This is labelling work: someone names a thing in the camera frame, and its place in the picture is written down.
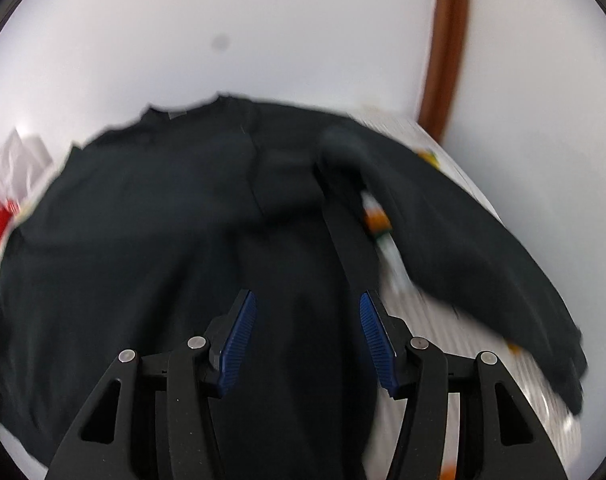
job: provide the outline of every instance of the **white wall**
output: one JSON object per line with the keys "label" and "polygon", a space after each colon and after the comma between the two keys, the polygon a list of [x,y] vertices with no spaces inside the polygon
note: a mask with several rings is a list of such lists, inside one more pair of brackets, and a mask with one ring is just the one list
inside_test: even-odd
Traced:
{"label": "white wall", "polygon": [[54,154],[217,91],[415,114],[433,0],[24,0],[0,35],[0,140]]}
{"label": "white wall", "polygon": [[594,0],[472,0],[445,147],[584,334],[583,480],[606,455],[606,17]]}

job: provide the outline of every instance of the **garment tag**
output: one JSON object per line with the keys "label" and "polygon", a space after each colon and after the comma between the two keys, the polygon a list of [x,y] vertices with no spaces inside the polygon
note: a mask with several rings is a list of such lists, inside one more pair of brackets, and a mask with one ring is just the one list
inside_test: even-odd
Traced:
{"label": "garment tag", "polygon": [[175,119],[176,117],[180,117],[182,115],[187,115],[187,111],[177,110],[175,112],[167,112],[167,116],[170,118],[170,120]]}

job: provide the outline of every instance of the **brown trim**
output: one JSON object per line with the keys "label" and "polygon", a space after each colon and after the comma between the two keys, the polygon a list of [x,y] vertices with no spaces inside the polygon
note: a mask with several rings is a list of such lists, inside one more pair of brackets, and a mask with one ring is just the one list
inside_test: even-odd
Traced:
{"label": "brown trim", "polygon": [[469,0],[436,0],[432,52],[419,124],[441,142],[463,58]]}

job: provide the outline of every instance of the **orange object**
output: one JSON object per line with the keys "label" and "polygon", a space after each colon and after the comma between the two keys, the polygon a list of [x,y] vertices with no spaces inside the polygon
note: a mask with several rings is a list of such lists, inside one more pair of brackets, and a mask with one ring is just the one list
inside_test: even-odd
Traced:
{"label": "orange object", "polygon": [[512,352],[512,355],[518,355],[523,351],[523,349],[520,346],[515,345],[514,343],[510,343],[510,342],[507,343],[507,348],[510,349],[510,352]]}
{"label": "orange object", "polygon": [[420,150],[416,152],[416,155],[420,156],[422,160],[428,162],[437,170],[440,169],[440,163],[438,162],[438,158],[436,158],[436,153],[432,152],[432,150]]}
{"label": "orange object", "polygon": [[454,480],[455,477],[456,477],[456,466],[455,465],[447,466],[440,472],[440,480]]}
{"label": "orange object", "polygon": [[374,236],[392,230],[392,224],[382,209],[376,208],[365,212],[365,224]]}

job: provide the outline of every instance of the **gray spot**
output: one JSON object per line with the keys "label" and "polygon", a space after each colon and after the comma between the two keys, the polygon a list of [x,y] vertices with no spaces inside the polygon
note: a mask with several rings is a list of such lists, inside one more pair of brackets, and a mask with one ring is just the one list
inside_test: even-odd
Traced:
{"label": "gray spot", "polygon": [[229,48],[230,43],[232,43],[232,40],[227,34],[217,34],[212,40],[212,48],[219,52],[224,52]]}

